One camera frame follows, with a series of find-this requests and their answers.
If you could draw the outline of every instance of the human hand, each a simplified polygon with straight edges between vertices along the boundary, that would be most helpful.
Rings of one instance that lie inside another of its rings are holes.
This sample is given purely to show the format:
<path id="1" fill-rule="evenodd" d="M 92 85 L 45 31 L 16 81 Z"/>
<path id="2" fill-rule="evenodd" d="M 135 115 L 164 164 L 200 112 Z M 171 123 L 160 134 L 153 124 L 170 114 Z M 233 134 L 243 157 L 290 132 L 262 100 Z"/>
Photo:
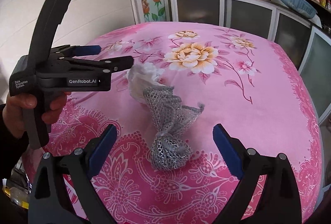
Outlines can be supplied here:
<path id="1" fill-rule="evenodd" d="M 66 105 L 67 95 L 70 94 L 71 92 L 64 92 L 50 103 L 50 110 L 41 116 L 46 124 L 53 124 L 58 121 L 62 109 Z M 21 138 L 25 132 L 22 108 L 33 109 L 36 105 L 37 98 L 31 94 L 21 93 L 16 96 L 8 94 L 2 117 L 7 129 L 15 138 Z"/>

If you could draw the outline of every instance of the silver mesh bag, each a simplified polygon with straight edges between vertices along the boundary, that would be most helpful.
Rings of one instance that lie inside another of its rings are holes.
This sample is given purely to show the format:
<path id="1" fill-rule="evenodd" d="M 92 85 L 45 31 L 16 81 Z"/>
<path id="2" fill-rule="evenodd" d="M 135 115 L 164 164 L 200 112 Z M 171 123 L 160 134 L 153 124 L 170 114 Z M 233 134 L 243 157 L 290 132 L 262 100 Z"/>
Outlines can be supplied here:
<path id="1" fill-rule="evenodd" d="M 182 135 L 204 109 L 183 106 L 173 95 L 174 87 L 152 86 L 143 91 L 146 104 L 158 130 L 151 147 L 152 166 L 170 171 L 185 166 L 192 155 L 191 147 L 181 140 Z"/>

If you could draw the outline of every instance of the table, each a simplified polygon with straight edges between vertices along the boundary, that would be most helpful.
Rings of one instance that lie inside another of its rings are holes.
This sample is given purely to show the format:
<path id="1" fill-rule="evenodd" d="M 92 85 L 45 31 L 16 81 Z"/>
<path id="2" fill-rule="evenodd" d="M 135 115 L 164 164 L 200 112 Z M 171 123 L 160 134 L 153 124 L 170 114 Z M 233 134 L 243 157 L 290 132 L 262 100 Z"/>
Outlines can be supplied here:
<path id="1" fill-rule="evenodd" d="M 89 43 L 96 44 L 101 53 L 85 59 L 132 55 L 135 63 L 153 65 L 162 74 L 159 82 L 174 86 L 183 104 L 205 104 L 183 136 L 194 154 L 182 169 L 152 169 L 149 146 L 156 130 L 147 107 L 130 96 L 124 71 L 113 74 L 109 92 L 72 93 L 49 144 L 24 156 L 29 178 L 44 151 L 69 154 L 111 123 L 118 140 L 92 184 L 118 223 L 212 223 L 238 183 L 212 139 L 214 125 L 222 123 L 246 148 L 288 156 L 303 220 L 311 215 L 321 184 L 319 128 L 303 81 L 279 45 L 225 27 L 178 22 L 126 27 Z M 192 52 L 198 58 L 189 57 Z M 65 179 L 84 217 L 70 177 Z M 260 176 L 244 217 L 254 212 L 264 181 Z"/>

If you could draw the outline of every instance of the metal screw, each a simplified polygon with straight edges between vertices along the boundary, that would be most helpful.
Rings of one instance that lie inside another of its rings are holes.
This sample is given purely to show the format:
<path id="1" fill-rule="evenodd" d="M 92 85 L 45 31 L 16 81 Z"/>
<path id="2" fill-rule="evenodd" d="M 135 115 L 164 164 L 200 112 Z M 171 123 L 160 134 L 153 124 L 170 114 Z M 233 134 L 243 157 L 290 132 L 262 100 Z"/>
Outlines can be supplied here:
<path id="1" fill-rule="evenodd" d="M 279 154 L 279 157 L 280 157 L 280 159 L 283 160 L 283 161 L 286 160 L 286 155 L 285 155 L 284 153 L 280 153 L 280 154 Z"/>
<path id="2" fill-rule="evenodd" d="M 83 150 L 82 150 L 81 148 L 77 148 L 77 149 L 75 149 L 75 150 L 73 151 L 73 153 L 74 153 L 75 155 L 80 155 L 80 154 L 83 153 Z"/>
<path id="3" fill-rule="evenodd" d="M 50 156 L 51 154 L 49 152 L 45 152 L 42 157 L 47 160 Z"/>
<path id="4" fill-rule="evenodd" d="M 256 151 L 255 151 L 255 149 L 252 149 L 252 148 L 249 148 L 249 149 L 247 149 L 247 153 L 248 153 L 248 155 L 255 155 L 256 154 Z"/>

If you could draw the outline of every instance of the tiled wall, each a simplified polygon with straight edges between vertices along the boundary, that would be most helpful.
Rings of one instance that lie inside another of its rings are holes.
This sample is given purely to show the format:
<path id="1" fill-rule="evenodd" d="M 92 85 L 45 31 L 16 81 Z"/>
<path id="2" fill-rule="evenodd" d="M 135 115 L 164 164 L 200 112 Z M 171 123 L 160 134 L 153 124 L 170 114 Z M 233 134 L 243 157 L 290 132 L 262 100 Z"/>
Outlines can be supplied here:
<path id="1" fill-rule="evenodd" d="M 18 59 L 29 51 L 44 1 L 0 0 L 0 61 L 1 72 L 7 79 Z M 84 45 L 100 35 L 133 24 L 130 0 L 72 0 L 56 32 L 54 46 Z"/>

